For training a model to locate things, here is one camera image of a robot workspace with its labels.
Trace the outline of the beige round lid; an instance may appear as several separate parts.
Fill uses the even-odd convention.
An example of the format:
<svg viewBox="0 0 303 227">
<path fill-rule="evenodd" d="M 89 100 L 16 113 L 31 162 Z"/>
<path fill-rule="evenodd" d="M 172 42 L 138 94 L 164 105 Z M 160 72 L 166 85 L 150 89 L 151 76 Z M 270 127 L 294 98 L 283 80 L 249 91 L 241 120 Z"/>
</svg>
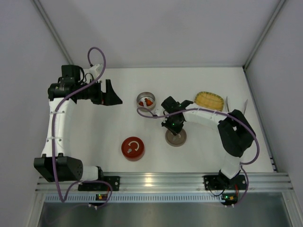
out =
<svg viewBox="0 0 303 227">
<path fill-rule="evenodd" d="M 187 140 L 187 133 L 184 129 L 182 129 L 178 135 L 174 135 L 171 131 L 166 130 L 165 140 L 170 146 L 180 147 L 185 144 Z"/>
</svg>

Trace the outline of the red round lid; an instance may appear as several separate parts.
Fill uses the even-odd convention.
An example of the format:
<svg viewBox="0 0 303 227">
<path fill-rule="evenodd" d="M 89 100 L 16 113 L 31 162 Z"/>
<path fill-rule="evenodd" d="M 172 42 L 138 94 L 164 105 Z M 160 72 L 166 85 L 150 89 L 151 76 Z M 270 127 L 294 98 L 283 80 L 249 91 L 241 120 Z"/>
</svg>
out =
<svg viewBox="0 0 303 227">
<path fill-rule="evenodd" d="M 145 152 L 144 143 L 138 137 L 129 137 L 123 141 L 121 151 L 122 154 L 130 154 L 132 156 L 143 153 Z"/>
</svg>

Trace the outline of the metal serving tongs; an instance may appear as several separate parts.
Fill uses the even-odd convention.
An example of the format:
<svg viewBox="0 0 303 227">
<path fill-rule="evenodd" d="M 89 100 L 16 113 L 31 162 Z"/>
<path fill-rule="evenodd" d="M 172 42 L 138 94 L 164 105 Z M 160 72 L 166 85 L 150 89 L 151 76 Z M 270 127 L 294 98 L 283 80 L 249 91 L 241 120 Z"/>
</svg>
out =
<svg viewBox="0 0 303 227">
<path fill-rule="evenodd" d="M 224 103 L 225 103 L 227 112 L 230 112 L 228 97 L 225 98 L 225 102 Z M 246 113 L 247 105 L 248 105 L 248 99 L 246 99 L 245 102 L 244 102 L 244 104 L 243 104 L 243 110 L 242 110 L 243 115 L 245 115 L 245 113 Z"/>
</svg>

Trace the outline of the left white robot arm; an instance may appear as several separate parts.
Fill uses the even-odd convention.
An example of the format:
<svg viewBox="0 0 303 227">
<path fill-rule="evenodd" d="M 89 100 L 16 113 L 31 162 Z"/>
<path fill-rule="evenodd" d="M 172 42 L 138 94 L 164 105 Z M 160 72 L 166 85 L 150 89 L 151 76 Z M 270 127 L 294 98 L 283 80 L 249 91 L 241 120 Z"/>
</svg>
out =
<svg viewBox="0 0 303 227">
<path fill-rule="evenodd" d="M 48 182 L 102 180 L 99 166 L 84 166 L 72 157 L 70 146 L 71 117 L 79 100 L 95 105 L 120 105 L 122 100 L 106 79 L 106 90 L 96 80 L 105 71 L 102 64 L 84 70 L 76 65 L 63 65 L 62 76 L 48 88 L 49 126 L 45 146 L 40 157 L 34 159 L 34 168 Z"/>
</svg>

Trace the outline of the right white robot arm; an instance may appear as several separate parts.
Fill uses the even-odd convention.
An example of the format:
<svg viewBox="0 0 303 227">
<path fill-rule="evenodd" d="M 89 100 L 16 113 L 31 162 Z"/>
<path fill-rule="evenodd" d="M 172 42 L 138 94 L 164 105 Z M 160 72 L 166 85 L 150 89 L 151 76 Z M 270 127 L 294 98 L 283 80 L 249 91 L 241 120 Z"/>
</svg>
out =
<svg viewBox="0 0 303 227">
<path fill-rule="evenodd" d="M 254 130 L 241 111 L 235 109 L 232 112 L 224 113 L 199 107 L 189 100 L 180 103 L 171 96 L 161 103 L 161 107 L 167 113 L 161 125 L 175 137 L 181 134 L 184 122 L 207 126 L 218 131 L 222 146 L 227 154 L 215 178 L 217 184 L 225 188 L 230 187 L 239 176 L 241 167 L 250 165 L 257 160 L 260 153 L 259 142 Z M 255 157 L 249 162 L 241 162 L 241 157 L 253 142 L 257 147 Z"/>
</svg>

